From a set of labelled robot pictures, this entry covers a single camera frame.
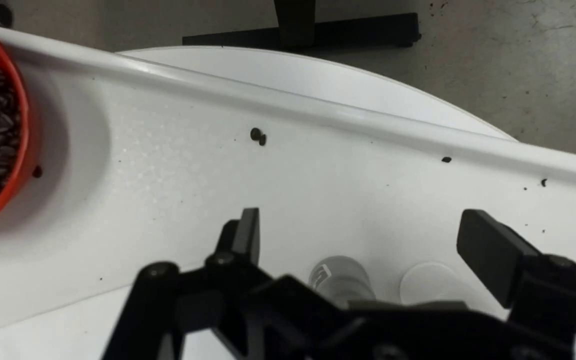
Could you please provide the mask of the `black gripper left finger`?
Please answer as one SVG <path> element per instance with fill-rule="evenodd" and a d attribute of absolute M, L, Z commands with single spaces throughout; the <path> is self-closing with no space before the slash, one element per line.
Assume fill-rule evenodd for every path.
<path fill-rule="evenodd" d="M 261 210 L 244 209 L 234 221 L 223 226 L 215 252 L 207 258 L 209 266 L 261 263 Z"/>

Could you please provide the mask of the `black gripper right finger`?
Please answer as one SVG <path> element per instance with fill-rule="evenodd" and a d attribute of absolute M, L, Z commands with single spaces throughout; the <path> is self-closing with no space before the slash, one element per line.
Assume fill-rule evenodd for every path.
<path fill-rule="evenodd" d="M 576 263 L 545 254 L 511 226 L 484 210 L 465 210 L 456 251 L 500 307 L 511 309 L 527 277 L 572 284 Z"/>

